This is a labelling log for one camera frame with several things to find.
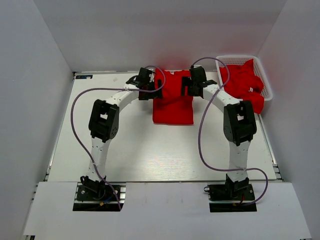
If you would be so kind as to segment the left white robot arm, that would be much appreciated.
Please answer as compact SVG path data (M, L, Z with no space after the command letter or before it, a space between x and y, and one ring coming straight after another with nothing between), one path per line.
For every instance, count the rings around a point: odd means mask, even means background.
M118 133L120 112L131 102L153 99L164 87L151 81L154 73L151 66L142 67L135 77L131 77L122 89L106 100L97 99L93 103L88 129L91 136L90 163L86 178L95 182L106 181L106 160L112 139Z

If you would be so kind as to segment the red t shirt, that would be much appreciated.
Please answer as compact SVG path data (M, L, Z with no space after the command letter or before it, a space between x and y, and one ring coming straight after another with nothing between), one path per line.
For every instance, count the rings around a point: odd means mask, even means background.
M181 95L182 77L190 77L188 70L165 71L155 70L155 85L162 80L163 98L153 99L152 120L158 125L193 125L193 97Z

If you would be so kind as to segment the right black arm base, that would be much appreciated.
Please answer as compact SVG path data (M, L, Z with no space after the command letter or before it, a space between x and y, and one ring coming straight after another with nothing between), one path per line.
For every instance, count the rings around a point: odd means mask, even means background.
M233 182L228 176L224 184L208 184L203 188L208 194L211 213L248 213L256 212L253 186L246 177Z

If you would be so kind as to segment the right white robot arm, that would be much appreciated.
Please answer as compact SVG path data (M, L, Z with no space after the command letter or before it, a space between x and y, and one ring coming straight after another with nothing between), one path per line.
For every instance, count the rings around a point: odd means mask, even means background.
M226 195L236 200L244 193L240 182L248 181L248 151L257 125L253 105L239 100L221 89L214 80L207 80L201 66L191 66L190 77L182 78L181 95L201 97L223 113L223 133L229 142L229 166L223 170L231 183L225 188Z

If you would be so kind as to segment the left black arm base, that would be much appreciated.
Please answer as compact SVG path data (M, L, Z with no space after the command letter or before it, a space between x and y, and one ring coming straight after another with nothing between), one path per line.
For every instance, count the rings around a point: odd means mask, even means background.
M119 212L126 197L124 183L108 185L104 181L82 176L77 184L72 210L74 212Z

